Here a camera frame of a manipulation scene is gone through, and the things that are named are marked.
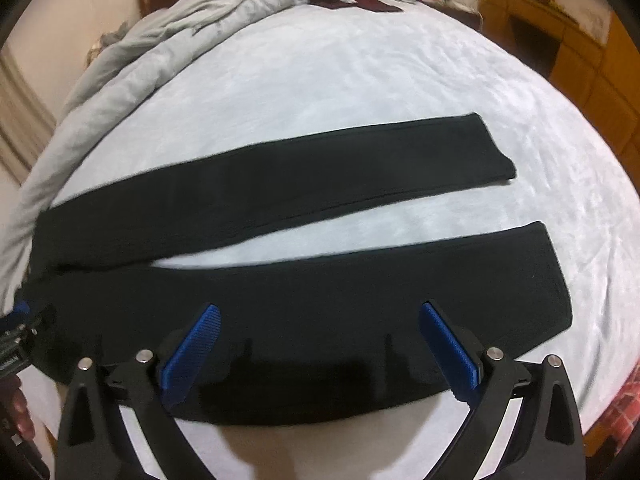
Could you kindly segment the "left hand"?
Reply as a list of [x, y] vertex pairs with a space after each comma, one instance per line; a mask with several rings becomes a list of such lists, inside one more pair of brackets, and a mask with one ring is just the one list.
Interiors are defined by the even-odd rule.
[[21, 379], [16, 375], [3, 378], [0, 382], [1, 404], [6, 408], [22, 437], [34, 440], [35, 426], [29, 414], [26, 396], [22, 391]]

